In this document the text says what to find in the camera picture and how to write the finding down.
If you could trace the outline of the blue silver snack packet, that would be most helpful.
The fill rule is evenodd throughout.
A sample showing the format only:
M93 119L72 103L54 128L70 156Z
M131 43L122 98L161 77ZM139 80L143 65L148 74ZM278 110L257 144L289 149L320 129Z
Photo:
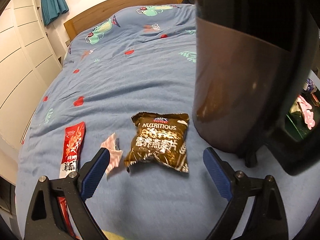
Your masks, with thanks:
M314 93L317 90L317 87L310 78L307 78L306 82L304 83L303 90L306 93Z

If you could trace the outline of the green shallow tray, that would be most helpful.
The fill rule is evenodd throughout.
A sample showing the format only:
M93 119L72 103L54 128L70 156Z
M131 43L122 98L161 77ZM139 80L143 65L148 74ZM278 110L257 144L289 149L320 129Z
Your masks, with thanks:
M313 94L300 94L311 106L313 112L313 119L315 120L316 124L319 125L319 100ZM295 139L296 141L301 141L306 138L307 135L311 133L315 129L309 130L307 125L304 122L302 110L300 105L298 104L297 100L291 106L289 112L285 117L285 129Z

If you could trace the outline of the pink floral snack packet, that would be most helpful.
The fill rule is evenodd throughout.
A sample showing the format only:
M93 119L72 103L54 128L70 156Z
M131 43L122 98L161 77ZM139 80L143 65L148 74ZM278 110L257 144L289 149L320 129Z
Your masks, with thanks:
M312 106L301 95L298 96L297 102L302 110L305 124L309 130L312 130L316 124L315 120L313 119L313 112L311 111Z

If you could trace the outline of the long red snack packet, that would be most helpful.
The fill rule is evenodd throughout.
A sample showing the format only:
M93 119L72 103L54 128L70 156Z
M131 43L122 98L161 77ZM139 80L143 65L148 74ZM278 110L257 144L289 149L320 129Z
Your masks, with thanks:
M80 159L82 141L85 136L85 123L80 122L74 126L65 128L65 138L63 143L63 152L60 166L59 178L66 178L71 172L78 170L78 161ZM67 232L76 239L79 239L71 226L68 214L68 207L65 197L58 198L62 215L67 227Z

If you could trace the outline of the wooden headboard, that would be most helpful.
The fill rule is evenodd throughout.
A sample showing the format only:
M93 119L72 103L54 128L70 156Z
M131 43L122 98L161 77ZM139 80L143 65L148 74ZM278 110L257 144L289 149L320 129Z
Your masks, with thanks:
M183 0L106 0L74 16L64 23L64 28L72 41L81 32L103 22L114 13L127 7L138 5L180 4Z

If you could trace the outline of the pink white striped packet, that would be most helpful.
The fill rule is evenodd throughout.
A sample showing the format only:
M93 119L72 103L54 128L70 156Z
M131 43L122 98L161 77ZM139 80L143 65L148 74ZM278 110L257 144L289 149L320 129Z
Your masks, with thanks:
M120 150L118 146L118 137L116 133L111 134L104 142L101 143L100 147L108 149L110 153L110 162L105 171L106 175L109 175L114 168L119 166L123 155L123 151Z

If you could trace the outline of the blue patterned bed cover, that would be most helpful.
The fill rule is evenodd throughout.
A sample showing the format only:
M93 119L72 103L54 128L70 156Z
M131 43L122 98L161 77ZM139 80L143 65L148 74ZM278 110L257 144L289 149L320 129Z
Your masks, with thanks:
M25 233L28 208L41 176L59 177L67 127L84 122L80 165L116 133L128 153L139 112L192 113L196 8L166 7L146 16L137 7L116 12L117 25L96 44L88 31L71 42L62 72L39 103L21 148L16 211ZM188 173L157 163L123 164L103 176L86 204L101 229L126 239L205 239L227 200L202 159L208 147L193 124L186 136Z

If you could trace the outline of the brown nutritious snack bag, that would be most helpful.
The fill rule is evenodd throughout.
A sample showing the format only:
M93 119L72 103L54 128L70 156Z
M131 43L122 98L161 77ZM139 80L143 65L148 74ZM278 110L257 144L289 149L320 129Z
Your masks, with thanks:
M187 113L139 112L131 117L137 132L124 159L127 170L137 163L157 162L178 172L188 173L185 137Z

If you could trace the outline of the white wardrobe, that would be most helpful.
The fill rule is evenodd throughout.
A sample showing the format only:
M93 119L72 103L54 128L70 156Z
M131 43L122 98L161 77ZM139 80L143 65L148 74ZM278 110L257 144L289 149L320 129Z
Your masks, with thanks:
M11 0L1 14L1 177L12 184L35 109L61 70L36 0Z

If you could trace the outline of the teal curtain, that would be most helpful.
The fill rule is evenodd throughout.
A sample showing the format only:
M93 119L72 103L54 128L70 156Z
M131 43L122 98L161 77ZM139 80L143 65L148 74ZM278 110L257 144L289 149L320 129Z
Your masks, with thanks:
M41 10L44 26L48 26L61 15L69 11L65 0L41 0Z

